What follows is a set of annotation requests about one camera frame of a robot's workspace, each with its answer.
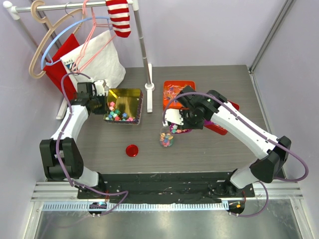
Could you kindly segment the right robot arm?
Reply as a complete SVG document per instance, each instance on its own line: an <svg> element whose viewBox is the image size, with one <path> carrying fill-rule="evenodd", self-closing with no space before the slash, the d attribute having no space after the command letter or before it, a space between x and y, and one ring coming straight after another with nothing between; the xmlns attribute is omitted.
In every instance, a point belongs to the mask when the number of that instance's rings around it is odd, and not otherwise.
<svg viewBox="0 0 319 239"><path fill-rule="evenodd" d="M225 184L229 196L238 196L251 183L271 183L275 179L288 158L287 150L292 144L288 137L277 137L264 131L215 90L200 94L186 86L178 97L178 102L189 109L192 123L206 120L225 128L256 156L256 161L236 170Z"/></svg>

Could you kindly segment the gold tin of star candies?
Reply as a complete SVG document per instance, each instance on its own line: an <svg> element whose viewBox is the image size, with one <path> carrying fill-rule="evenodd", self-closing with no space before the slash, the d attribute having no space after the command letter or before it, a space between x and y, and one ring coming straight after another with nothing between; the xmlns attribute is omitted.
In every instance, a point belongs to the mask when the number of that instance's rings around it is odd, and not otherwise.
<svg viewBox="0 0 319 239"><path fill-rule="evenodd" d="M103 120L122 125L138 125L143 107L143 92L138 88L113 88L106 98Z"/></svg>

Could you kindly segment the orange candy box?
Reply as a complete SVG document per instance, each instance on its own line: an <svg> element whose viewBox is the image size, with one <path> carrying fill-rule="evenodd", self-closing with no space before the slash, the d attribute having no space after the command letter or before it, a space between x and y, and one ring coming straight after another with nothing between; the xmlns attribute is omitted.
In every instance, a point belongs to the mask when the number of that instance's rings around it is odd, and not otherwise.
<svg viewBox="0 0 319 239"><path fill-rule="evenodd" d="M186 86L191 86L195 90L194 81L165 81L163 84L163 109Z"/></svg>

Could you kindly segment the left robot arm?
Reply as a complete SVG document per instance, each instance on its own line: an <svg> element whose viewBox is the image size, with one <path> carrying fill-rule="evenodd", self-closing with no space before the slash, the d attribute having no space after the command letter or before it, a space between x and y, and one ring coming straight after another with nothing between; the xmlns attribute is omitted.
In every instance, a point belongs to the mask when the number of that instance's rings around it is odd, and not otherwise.
<svg viewBox="0 0 319 239"><path fill-rule="evenodd" d="M84 166L76 140L90 114L106 113L108 87L104 80L78 83L77 87L78 92L69 102L60 127L39 145L44 174L51 181L70 181L83 188L88 186L89 193L100 199L106 193L104 179L99 172Z"/></svg>

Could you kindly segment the purple plastic scoop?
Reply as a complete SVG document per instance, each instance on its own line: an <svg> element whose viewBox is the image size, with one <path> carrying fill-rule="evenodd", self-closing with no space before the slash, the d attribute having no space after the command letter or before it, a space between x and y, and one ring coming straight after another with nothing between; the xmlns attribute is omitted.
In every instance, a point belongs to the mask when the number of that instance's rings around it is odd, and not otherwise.
<svg viewBox="0 0 319 239"><path fill-rule="evenodd" d="M175 124L175 123L169 123L169 130L171 133L173 134L180 134L180 133L189 133L192 131L192 129L187 129L185 128L184 126L182 125L178 125L178 124ZM217 124L211 122L211 121L205 121L204 122L204 126L205 127L211 127L211 126L217 126Z"/></svg>

